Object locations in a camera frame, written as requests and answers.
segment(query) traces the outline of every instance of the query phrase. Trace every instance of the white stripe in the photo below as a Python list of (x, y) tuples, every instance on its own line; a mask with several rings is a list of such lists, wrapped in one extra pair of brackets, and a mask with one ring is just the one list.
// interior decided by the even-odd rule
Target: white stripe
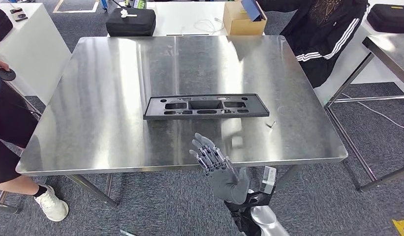
[(296, 58), (297, 59), (307, 58), (309, 56), (315, 56), (315, 55), (320, 55), (320, 53), (319, 52), (314, 52), (314, 53), (301, 54), (301, 55), (298, 55)]
[(357, 26), (358, 22), (360, 21), (359, 18), (355, 18), (348, 26), (344, 34), (342, 35), (341, 39), (338, 40), (338, 42), (335, 44), (334, 49), (332, 50), (331, 53), (322, 56), (319, 52), (313, 52), (313, 53), (307, 53), (307, 54), (301, 54), (296, 56), (297, 61), (308, 61), (310, 59), (314, 58), (320, 58), (324, 57), (325, 59), (330, 59), (333, 57), (337, 52), (340, 51), (342, 46), (345, 44), (345, 42), (348, 40), (348, 38), (351, 36), (352, 32), (354, 31), (355, 27)]
[(307, 57), (298, 57), (296, 59), (305, 61), (305, 60), (308, 60), (308, 59), (311, 59), (311, 58), (321, 58), (321, 57), (322, 57), (321, 54), (316, 53), (316, 54), (313, 54), (313, 55), (308, 55)]
[(306, 59), (304, 59), (304, 58), (302, 58), (302, 59), (297, 59), (297, 61), (308, 61), (308, 60), (310, 60), (310, 59), (321, 58), (321, 57), (322, 57), (322, 55), (315, 55), (315, 56), (312, 56), (312, 57), (308, 57), (308, 58), (306, 58)]
[(351, 36), (352, 32), (354, 31), (354, 28), (357, 26), (358, 22), (360, 21), (359, 18), (355, 18), (351, 24), (349, 24), (347, 30), (344, 32), (342, 35), (341, 39), (335, 44), (334, 49), (332, 50), (331, 53), (323, 56), (325, 59), (330, 59), (333, 57), (337, 52), (340, 51), (341, 47), (345, 44), (345, 42), (348, 40), (348, 38)]

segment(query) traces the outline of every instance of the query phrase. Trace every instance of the cardboard box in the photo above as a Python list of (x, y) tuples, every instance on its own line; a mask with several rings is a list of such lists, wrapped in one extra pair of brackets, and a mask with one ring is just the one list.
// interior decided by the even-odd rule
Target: cardboard box
[(263, 35), (267, 23), (267, 16), (260, 5), (255, 2), (263, 16), (261, 21), (251, 21), (240, 1), (225, 2), (223, 23), (228, 35)]

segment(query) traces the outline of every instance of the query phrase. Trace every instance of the white desk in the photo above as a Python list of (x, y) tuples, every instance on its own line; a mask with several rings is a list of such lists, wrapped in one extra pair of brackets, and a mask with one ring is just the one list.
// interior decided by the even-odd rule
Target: white desk
[[(378, 3), (404, 5), (404, 0), (369, 0), (369, 3), (370, 7), (367, 12)], [(380, 33), (373, 30), (367, 21), (367, 14), (365, 14), (361, 26), (338, 58), (331, 76), (322, 86), (314, 89), (323, 105), (335, 94), (368, 54), (369, 51), (363, 45), (363, 40), (369, 35), (378, 34), (386, 33)], [(404, 83), (400, 81), (378, 58), (374, 58), (353, 83), (365, 84), (383, 82), (394, 82), (404, 92)]]
[[(195, 1), (195, 2), (149, 2), (148, 9), (153, 9), (156, 14), (156, 26), (154, 36), (166, 36), (172, 34), (210, 34), (228, 35), (223, 24), (215, 21), (222, 20), (224, 1)], [(215, 29), (221, 29), (215, 33), (203, 30), (212, 30), (206, 23), (200, 20), (210, 20)]]
[(42, 3), (13, 3), (21, 7), (27, 20), (15, 22), (13, 7), (0, 3), (13, 29), (0, 42), (0, 59), (15, 70), (13, 86), (23, 95), (35, 95), (48, 104), (71, 53)]

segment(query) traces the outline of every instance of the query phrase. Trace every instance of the white sneaker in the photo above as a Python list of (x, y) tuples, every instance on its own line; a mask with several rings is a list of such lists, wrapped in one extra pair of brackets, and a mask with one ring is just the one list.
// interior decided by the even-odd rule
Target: white sneaker
[(68, 205), (57, 198), (54, 189), (49, 185), (41, 185), (47, 188), (47, 192), (34, 198), (41, 206), (42, 211), (52, 221), (62, 221), (68, 214)]

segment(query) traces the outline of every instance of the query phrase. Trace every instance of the hand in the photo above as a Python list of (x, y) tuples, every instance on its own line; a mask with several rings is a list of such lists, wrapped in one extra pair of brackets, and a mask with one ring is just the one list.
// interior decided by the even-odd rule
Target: hand
[(0, 60), (0, 67), (5, 69), (6, 71), (9, 71), (9, 65), (1, 60)]
[(206, 176), (214, 191), (215, 197), (227, 202), (241, 205), (247, 198), (249, 178), (245, 168), (239, 174), (232, 167), (228, 157), (224, 157), (220, 149), (208, 138), (194, 134), (192, 140), (200, 154), (190, 150), (199, 164), (204, 168)]

